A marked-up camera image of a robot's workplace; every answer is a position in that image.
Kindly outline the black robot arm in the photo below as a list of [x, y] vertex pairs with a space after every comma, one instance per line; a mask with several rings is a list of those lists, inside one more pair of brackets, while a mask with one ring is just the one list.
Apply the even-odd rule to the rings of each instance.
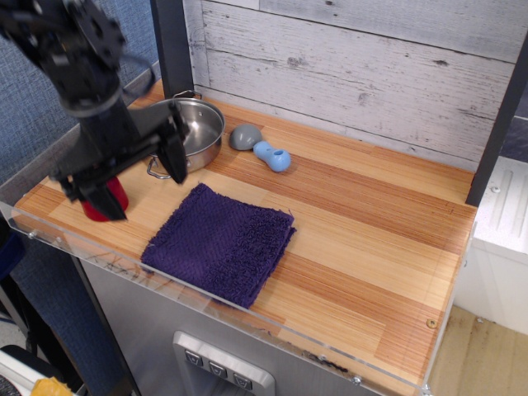
[[118, 76], [125, 37], [94, 2], [3, 1], [1, 34], [48, 77], [80, 124], [49, 174], [71, 201], [87, 202], [110, 221], [125, 219], [109, 182], [152, 153], [173, 181], [185, 181], [189, 128], [180, 105], [127, 108]]

